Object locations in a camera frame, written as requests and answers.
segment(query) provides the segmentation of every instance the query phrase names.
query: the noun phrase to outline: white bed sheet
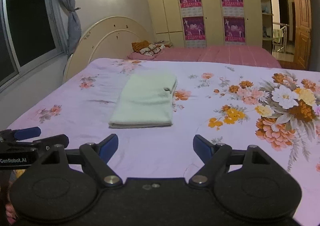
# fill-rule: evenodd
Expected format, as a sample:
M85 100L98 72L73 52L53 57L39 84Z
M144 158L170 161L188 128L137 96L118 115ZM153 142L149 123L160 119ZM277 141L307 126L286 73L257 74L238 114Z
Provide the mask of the white bed sheet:
M108 121L130 74L151 69L169 70L178 78L174 125L110 129ZM119 148L108 165L123 180L127 177L185 177L189 180L203 166L192 147L196 134L209 141L229 144L233 149L246 149L248 145L255 144L284 169L292 163L289 165L290 173L300 183L303 192L295 219L304 226L316 226L320 223L320 126L314 127L315 138L310 137L310 131L308 134L305 131L303 135L297 135L296 131L278 132L274 124L264 124L257 132L261 114L255 108L261 106L262 87L291 84L301 89L308 88L305 91L317 96L320 93L319 80L319 73L307 71L287 72L283 69L207 62L97 59L28 110L9 128L39 126L42 131L40 138L65 134L70 139L68 149L78 148L86 142L98 143L115 133L119 137ZM243 91L239 86L242 81L249 81L252 85L245 83L249 87L244 87ZM238 86L241 93L229 92L231 85L235 86L231 91L237 90ZM310 93L301 96L306 101L310 100L312 108L307 110L314 115L314 122L320 114L319 106L310 99ZM230 118L228 108L236 108L241 113ZM256 135L263 138L261 131L264 131L263 135L268 134L268 141ZM282 142L276 139L279 134ZM297 150L296 161L293 159L293 148Z

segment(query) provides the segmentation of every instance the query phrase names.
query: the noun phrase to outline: shelf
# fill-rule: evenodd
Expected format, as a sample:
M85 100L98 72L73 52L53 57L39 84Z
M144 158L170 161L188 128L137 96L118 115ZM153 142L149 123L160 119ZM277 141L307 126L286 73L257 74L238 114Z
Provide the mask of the shelf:
M273 38L271 37L262 37L263 41L273 41Z

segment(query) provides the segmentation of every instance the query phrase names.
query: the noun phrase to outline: metal screw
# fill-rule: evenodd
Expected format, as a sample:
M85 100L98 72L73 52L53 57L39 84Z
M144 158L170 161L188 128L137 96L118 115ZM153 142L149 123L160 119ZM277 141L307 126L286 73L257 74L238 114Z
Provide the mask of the metal screw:
M120 181L120 178L116 175L108 175L103 180L108 184L115 184Z
M151 190L152 186L149 185L149 184L145 184L144 186L142 186L142 188L145 189L145 190Z
M194 177L192 177L192 181L197 184L205 183L207 182L207 180L208 178L204 175L195 175Z

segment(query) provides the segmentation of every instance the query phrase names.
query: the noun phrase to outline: door panel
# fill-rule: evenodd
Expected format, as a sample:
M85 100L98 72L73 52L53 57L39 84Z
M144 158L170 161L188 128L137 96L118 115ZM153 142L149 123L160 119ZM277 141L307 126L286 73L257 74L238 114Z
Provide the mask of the door panel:
M294 0L296 11L296 40L293 62L301 69L308 69L311 46L310 0Z

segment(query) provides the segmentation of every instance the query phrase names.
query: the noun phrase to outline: headboard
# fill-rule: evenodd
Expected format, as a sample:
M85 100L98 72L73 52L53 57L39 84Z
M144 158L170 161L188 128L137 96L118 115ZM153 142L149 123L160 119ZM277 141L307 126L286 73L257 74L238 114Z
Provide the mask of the headboard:
M98 58L125 59L132 52L132 42L150 41L148 32L133 19L115 16L90 27L69 58L63 82L82 71Z

